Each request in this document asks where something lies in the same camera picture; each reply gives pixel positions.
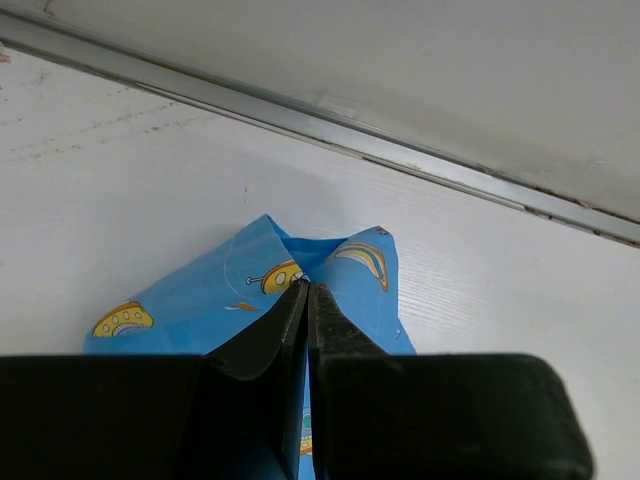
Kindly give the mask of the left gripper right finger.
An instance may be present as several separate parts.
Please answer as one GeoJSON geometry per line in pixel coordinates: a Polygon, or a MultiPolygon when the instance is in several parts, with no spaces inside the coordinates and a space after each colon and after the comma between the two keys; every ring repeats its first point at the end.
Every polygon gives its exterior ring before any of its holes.
{"type": "Polygon", "coordinates": [[[324,284],[311,285],[307,317],[315,477],[358,479],[384,470],[387,439],[375,375],[387,353],[324,284]]]}

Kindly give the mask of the blue space-print cloth placemat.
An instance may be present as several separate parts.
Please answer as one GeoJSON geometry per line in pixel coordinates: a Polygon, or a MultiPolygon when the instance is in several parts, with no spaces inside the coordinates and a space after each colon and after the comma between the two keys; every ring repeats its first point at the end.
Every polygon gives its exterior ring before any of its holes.
{"type": "Polygon", "coordinates": [[[254,323],[297,280],[328,287],[340,311],[391,355],[415,348],[398,317],[398,255],[377,226],[292,237],[268,215],[133,295],[90,330],[87,354],[207,354],[254,323]]]}

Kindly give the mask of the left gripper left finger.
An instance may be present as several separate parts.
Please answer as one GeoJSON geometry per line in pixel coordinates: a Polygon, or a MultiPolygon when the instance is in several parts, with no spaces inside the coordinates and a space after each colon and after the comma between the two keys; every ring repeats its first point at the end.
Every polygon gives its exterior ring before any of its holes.
{"type": "Polygon", "coordinates": [[[307,282],[295,282],[264,315],[208,355],[203,477],[297,478],[307,295],[307,282]]]}

